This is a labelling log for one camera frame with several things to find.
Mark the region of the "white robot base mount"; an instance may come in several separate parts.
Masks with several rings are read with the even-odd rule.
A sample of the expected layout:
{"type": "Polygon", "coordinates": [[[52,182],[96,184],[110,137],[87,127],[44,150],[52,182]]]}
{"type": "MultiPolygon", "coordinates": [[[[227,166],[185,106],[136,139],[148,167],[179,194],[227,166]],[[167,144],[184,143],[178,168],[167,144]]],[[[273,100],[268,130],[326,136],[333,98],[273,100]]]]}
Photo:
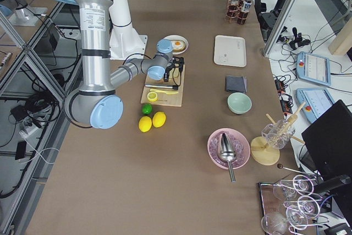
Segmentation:
{"type": "Polygon", "coordinates": [[[113,0],[109,14],[113,24],[109,41],[111,59],[125,60],[131,54],[141,58],[145,53],[147,36],[139,35],[134,29],[128,0],[113,0]]]}

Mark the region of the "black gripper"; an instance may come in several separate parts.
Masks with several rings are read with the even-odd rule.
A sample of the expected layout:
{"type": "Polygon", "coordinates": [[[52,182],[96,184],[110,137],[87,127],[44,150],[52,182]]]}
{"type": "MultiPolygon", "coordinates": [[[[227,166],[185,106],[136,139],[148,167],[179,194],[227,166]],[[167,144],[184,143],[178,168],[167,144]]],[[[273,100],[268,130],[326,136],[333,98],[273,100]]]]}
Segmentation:
{"type": "Polygon", "coordinates": [[[182,75],[184,69],[184,58],[183,57],[173,57],[170,63],[168,63],[165,73],[163,75],[163,81],[168,82],[169,78],[172,77],[174,80],[174,73],[178,70],[178,76],[182,75]]]}

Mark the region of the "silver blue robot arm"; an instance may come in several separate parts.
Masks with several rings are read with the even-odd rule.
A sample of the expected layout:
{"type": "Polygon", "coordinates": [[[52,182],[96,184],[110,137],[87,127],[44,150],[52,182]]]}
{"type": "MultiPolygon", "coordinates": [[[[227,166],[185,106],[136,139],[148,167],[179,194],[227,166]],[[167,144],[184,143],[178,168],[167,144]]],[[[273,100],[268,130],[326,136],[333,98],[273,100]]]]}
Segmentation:
{"type": "Polygon", "coordinates": [[[1,12],[15,26],[35,26],[38,21],[26,0],[1,0],[1,12]]]}
{"type": "Polygon", "coordinates": [[[134,58],[145,40],[133,28],[127,0],[56,0],[79,7],[83,82],[65,99],[70,119],[98,129],[114,126],[123,113],[116,88],[140,73],[163,77],[173,60],[169,40],[151,59],[134,58]]]}

